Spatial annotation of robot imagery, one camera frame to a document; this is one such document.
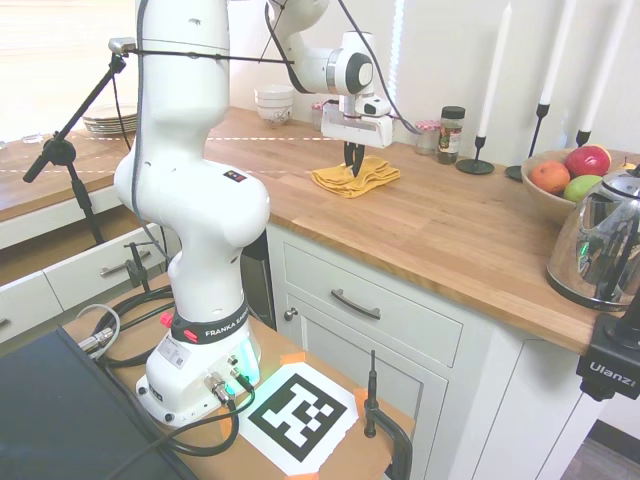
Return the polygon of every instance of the red button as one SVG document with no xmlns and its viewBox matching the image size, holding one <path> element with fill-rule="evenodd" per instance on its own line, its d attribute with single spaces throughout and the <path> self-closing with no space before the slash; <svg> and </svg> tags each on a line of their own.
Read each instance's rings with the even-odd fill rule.
<svg viewBox="0 0 640 480">
<path fill-rule="evenodd" d="M 198 343 L 198 336 L 191 330 L 185 330 L 184 336 L 191 340 L 193 343 Z"/>
<path fill-rule="evenodd" d="M 173 315 L 169 312 L 163 313 L 162 315 L 160 315 L 160 323 L 167 328 L 171 328 L 171 324 L 173 323 Z"/>
</svg>

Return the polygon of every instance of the stack of plates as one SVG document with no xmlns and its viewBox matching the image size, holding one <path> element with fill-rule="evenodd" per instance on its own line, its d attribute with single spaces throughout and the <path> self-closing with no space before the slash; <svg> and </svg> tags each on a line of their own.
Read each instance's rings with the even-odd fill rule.
<svg viewBox="0 0 640 480">
<path fill-rule="evenodd" d="M 120 105 L 122 123 L 125 132 L 135 132 L 138 121 L 138 109 L 136 105 Z M 87 130 L 104 135 L 117 135 L 122 133 L 118 110 L 115 105 L 104 105 L 91 108 L 82 117 Z"/>
</svg>

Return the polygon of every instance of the floor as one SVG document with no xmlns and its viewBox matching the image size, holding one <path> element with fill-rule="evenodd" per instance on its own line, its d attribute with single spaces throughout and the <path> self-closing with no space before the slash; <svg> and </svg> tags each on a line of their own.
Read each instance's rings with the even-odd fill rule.
<svg viewBox="0 0 640 480">
<path fill-rule="evenodd" d="M 640 480 L 640 465 L 587 439 L 562 480 Z"/>
</svg>

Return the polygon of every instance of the stainless steel kettle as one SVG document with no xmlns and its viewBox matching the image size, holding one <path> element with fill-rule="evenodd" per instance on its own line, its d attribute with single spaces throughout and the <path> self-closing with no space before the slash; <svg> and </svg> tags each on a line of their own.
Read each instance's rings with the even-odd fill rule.
<svg viewBox="0 0 640 480">
<path fill-rule="evenodd" d="M 585 307 L 627 309 L 640 286 L 640 167 L 610 173 L 576 206 L 547 264 L 547 280 Z"/>
</svg>

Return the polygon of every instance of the yellow cloth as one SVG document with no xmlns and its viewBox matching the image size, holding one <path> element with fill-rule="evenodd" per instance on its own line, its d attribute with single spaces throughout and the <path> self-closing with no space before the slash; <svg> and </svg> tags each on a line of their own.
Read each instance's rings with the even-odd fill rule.
<svg viewBox="0 0 640 480">
<path fill-rule="evenodd" d="M 389 162 L 380 157 L 367 155 L 357 178 L 353 178 L 351 167 L 346 165 L 315 170 L 311 178 L 325 190 L 344 198 L 356 198 L 400 178 L 400 170 L 390 167 Z"/>
</svg>

